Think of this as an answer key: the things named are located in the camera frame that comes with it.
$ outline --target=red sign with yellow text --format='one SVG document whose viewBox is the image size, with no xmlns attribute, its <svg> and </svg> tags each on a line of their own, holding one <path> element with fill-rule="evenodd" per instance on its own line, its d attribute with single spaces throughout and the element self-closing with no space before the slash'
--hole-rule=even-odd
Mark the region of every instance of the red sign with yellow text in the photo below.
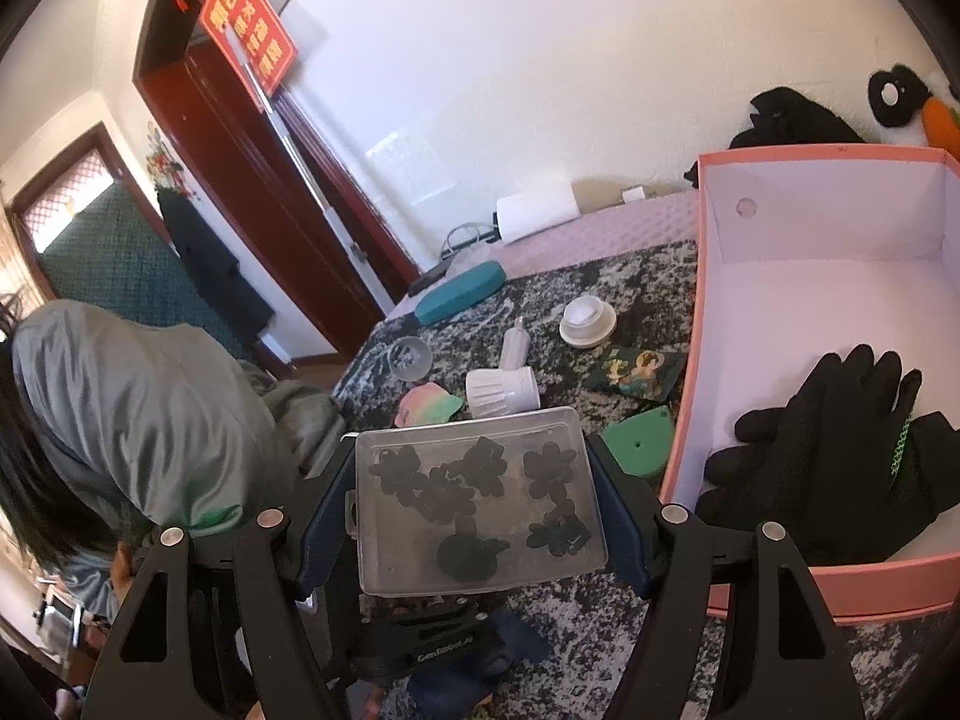
<svg viewBox="0 0 960 720">
<path fill-rule="evenodd" d="M 203 27 L 224 52 L 240 79 L 248 85 L 246 74 L 227 42 L 227 24 L 233 27 L 251 58 L 253 71 L 268 95 L 272 95 L 296 56 L 296 46 L 266 0 L 206 0 L 200 12 Z"/>
</svg>

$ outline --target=brown wooden door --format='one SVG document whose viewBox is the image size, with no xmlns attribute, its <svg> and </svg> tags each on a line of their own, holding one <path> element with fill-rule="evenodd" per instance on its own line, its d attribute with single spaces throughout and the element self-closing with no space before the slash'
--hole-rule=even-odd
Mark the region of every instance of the brown wooden door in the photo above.
<svg viewBox="0 0 960 720">
<path fill-rule="evenodd" d="M 141 85 L 161 129 L 244 243 L 328 341 L 354 354 L 382 314 L 217 47 L 189 47 L 184 61 L 142 76 Z"/>
</svg>

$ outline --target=gray satin jacket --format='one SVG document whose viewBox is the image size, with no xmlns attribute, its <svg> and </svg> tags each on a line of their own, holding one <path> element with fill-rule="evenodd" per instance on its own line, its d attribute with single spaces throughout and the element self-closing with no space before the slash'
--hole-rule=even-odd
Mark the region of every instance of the gray satin jacket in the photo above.
<svg viewBox="0 0 960 720">
<path fill-rule="evenodd" d="M 18 327 L 13 370 L 56 473 L 133 544 L 155 525 L 206 536 L 282 505 L 344 432 L 321 389 L 276 383 L 203 330 L 145 327 L 70 300 Z M 112 557 L 56 567 L 110 619 Z"/>
</svg>

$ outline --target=translucent plastic container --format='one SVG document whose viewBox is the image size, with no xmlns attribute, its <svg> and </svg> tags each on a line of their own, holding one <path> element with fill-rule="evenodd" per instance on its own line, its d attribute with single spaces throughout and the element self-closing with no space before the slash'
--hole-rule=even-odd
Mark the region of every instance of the translucent plastic container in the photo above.
<svg viewBox="0 0 960 720">
<path fill-rule="evenodd" d="M 473 463 L 478 456 L 486 463 L 480 476 L 480 466 L 463 462 L 470 450 Z M 504 464 L 502 473 L 493 473 Z M 558 467 L 563 470 L 552 473 Z M 360 584 L 367 594 L 493 592 L 607 564 L 584 435 L 572 408 L 361 433 L 356 471 Z M 414 473 L 421 476 L 412 483 Z M 430 509 L 421 496 L 434 484 L 459 488 L 445 498 L 456 502 Z M 493 494 L 501 485 L 502 495 Z M 472 502 L 472 514 L 464 501 Z M 428 521 L 438 513 L 439 520 Z M 531 535 L 534 543 L 548 543 L 528 545 Z M 476 546 L 472 538 L 484 545 L 478 560 L 464 557 Z"/>
</svg>

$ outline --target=silver metal pole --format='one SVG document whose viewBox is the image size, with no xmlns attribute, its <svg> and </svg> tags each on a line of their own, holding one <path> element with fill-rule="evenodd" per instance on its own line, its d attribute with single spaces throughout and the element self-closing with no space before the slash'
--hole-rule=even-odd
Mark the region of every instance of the silver metal pole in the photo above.
<svg viewBox="0 0 960 720">
<path fill-rule="evenodd" d="M 263 106 L 267 121 L 270 122 L 270 126 L 274 129 L 275 134 L 277 134 L 277 138 L 280 139 L 280 143 L 282 143 L 283 148 L 290 156 L 290 160 L 294 163 L 296 172 L 299 172 L 301 178 L 304 180 L 307 191 L 309 191 L 315 203 L 320 206 L 320 210 L 323 211 L 323 218 L 325 218 L 326 223 L 330 225 L 330 229 L 333 231 L 337 242 L 339 242 L 343 250 L 347 252 L 347 258 L 349 258 L 354 271 L 356 271 L 356 274 L 360 277 L 360 280 L 384 316 L 387 316 L 395 307 L 394 300 L 392 300 L 390 293 L 384 288 L 383 282 L 381 282 L 376 275 L 376 271 L 371 267 L 370 260 L 368 260 L 366 253 L 359 247 L 357 241 L 353 240 L 349 232 L 347 232 L 347 228 L 344 227 L 344 223 L 340 219 L 337 209 L 330 205 L 330 201 L 326 199 L 326 195 L 323 194 L 323 190 L 320 189 L 320 185 L 313 177 L 313 173 L 310 172 L 309 167 L 307 167 L 304 156 L 299 152 L 299 148 L 296 147 L 290 130 L 287 129 L 287 125 L 283 122 L 280 114 L 277 113 L 270 98 L 267 97 L 267 93 L 263 91 L 260 80 L 256 77 L 253 66 L 251 66 L 250 57 L 248 57 L 247 53 L 243 50 L 243 46 L 240 45 L 240 38 L 237 37 L 233 26 L 227 24 L 226 30 L 227 42 L 230 44 L 230 49 L 233 51 L 237 62 L 240 63 L 240 67 L 243 68 L 243 72 L 246 74 L 248 81 L 250 81 L 257 99 L 260 101 L 260 105 Z"/>
</svg>

